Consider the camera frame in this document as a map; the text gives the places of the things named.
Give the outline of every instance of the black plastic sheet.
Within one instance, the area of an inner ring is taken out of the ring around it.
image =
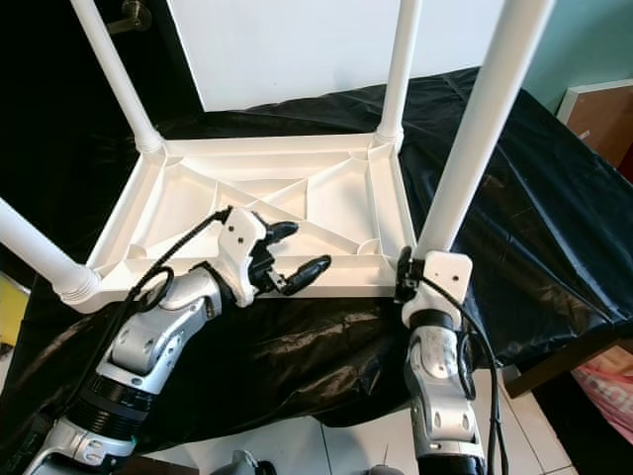
[[[400,160],[414,226],[424,216],[477,74],[410,83]],[[163,125],[170,139],[371,132],[384,87],[208,113]],[[50,236],[85,259],[134,164],[130,139],[83,137]],[[514,363],[633,311],[633,188],[522,91],[459,233],[474,261],[467,305],[498,359]],[[0,460],[33,414],[68,396],[117,304],[82,317],[38,281],[0,397]],[[389,299],[259,301],[222,315],[184,351],[139,450],[313,415],[368,421],[407,399],[407,330]]]

